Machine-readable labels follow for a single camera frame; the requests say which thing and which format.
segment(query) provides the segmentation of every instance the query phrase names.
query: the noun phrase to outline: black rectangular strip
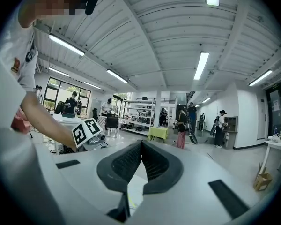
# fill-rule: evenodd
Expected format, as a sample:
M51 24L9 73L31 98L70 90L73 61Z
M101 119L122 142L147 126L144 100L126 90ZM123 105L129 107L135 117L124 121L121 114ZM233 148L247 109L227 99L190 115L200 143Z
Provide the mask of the black rectangular strip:
M58 169L62 169L62 168L65 168L65 167L70 167L70 166L74 166L76 164L79 164L80 162L77 161L77 160L71 160L71 161L66 161L66 162L63 162L63 163L57 163L56 166Z
M222 180L216 180L208 184L232 219L249 210L249 207Z

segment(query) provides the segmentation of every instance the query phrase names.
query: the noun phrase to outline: pink pants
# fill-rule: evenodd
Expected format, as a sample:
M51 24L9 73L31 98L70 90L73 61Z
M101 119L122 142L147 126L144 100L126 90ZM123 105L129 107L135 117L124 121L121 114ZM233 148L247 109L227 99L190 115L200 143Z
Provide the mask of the pink pants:
M184 149L186 132L178 133L177 147Z

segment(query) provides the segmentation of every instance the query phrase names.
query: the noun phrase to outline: gray floor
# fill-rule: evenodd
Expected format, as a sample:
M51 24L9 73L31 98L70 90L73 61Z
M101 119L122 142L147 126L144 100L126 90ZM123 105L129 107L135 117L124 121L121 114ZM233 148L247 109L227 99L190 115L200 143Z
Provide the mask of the gray floor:
M33 135L32 140L35 144L47 146L48 150L55 149L47 137L38 132L32 131L31 133ZM227 169L231 174L238 177L242 182L253 186L253 182L258 172L259 163L263 161L266 153L266 146L263 145L243 150L226 150L224 148L219 149L214 147L212 144L205 142L210 137L209 132L205 132L203 135L201 134L201 131L196 131L196 137L198 140L198 144L196 145L192 144L190 139L187 137L185 143L185 152L197 152L207 156ZM128 131L119 131L117 138L107 137L106 142L109 146L116 146L120 144L129 145L138 139L147 139L147 137ZM175 146L173 141L176 139L176 132L169 128L169 135L165 143ZM162 143L161 139L156 138L155 140ZM273 177L273 181L265 191L256 192L260 198L262 198L280 183L281 172L277 170L280 158L280 150L272 149L270 151L266 167ZM143 179L147 179L146 171L143 165L139 167L136 175Z

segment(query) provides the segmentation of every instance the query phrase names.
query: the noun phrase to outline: checkered cloth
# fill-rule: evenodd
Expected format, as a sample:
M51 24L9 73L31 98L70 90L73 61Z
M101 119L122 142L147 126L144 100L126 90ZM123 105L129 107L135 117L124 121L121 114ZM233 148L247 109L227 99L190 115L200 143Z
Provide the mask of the checkered cloth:
M97 123L100 125L100 127L105 130L105 123L106 123L107 117L99 116Z

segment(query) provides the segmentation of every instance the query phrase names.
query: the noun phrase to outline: person in blue shirt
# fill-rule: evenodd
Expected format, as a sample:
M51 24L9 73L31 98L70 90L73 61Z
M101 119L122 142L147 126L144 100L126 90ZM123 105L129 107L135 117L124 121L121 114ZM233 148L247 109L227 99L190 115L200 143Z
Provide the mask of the person in blue shirt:
M189 104L187 109L187 115L189 120L192 121L192 131L195 132L196 130L196 120L197 120L197 108L193 106L193 103Z

